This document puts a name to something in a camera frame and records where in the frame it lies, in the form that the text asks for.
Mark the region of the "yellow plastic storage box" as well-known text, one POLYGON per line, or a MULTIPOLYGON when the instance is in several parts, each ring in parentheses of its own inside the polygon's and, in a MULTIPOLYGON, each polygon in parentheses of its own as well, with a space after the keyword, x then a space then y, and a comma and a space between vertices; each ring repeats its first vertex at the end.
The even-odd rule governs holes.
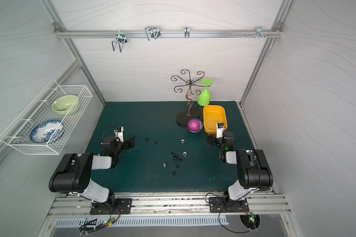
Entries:
POLYGON ((203 124, 207 134, 217 133, 217 124, 223 123, 227 128, 227 119, 225 109, 219 105, 208 105, 203 108, 203 124))

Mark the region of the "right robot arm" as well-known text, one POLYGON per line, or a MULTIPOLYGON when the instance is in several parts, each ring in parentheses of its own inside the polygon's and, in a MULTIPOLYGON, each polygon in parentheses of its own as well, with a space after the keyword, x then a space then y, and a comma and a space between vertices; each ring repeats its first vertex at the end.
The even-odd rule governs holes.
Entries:
POLYGON ((207 141, 218 146, 221 161, 237 166, 237 180, 224 192, 222 203, 241 203, 249 194, 273 186, 273 174, 263 150, 235 149, 234 133, 229 130, 220 136, 209 134, 207 141))

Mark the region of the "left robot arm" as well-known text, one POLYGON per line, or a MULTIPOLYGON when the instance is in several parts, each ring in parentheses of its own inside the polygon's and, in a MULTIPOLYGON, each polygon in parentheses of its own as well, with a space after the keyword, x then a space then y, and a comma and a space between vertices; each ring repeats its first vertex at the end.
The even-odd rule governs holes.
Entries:
POLYGON ((122 151, 134 147, 134 140, 134 136, 125 141, 118 136, 109 136, 102 142, 101 155, 65 154, 50 178, 49 190, 89 200, 91 215, 130 214, 132 199, 116 198, 112 190, 93 181, 91 174, 93 170, 114 169, 122 151))

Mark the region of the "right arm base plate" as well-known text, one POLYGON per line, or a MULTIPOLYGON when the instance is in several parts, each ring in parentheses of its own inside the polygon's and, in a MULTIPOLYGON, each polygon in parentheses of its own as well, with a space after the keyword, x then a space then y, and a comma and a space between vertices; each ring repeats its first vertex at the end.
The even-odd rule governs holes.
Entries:
POLYGON ((209 198, 211 213, 247 213, 249 204, 246 200, 231 200, 218 197, 209 198))

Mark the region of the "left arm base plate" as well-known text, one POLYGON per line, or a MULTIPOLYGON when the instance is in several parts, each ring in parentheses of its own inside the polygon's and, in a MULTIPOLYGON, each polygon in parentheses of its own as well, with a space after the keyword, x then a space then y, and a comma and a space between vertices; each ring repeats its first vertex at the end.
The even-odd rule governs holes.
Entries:
POLYGON ((90 215, 122 215, 130 214, 132 208, 131 198, 109 199, 104 203, 92 203, 90 215))

